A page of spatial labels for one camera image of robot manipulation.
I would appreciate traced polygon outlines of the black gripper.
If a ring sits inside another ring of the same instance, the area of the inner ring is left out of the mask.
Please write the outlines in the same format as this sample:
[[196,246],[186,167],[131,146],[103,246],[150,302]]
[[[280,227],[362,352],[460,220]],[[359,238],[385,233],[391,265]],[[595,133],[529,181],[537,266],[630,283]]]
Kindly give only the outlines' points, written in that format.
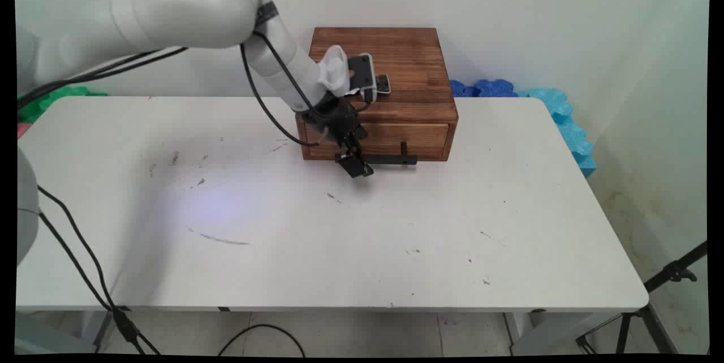
[[351,178],[373,175],[373,169],[360,157],[360,140],[367,139],[369,134],[361,125],[359,114],[367,108],[369,102],[357,109],[347,98],[325,97],[313,110],[304,113],[305,123],[323,134],[323,141],[334,142],[341,148],[342,154],[336,154],[334,162]]

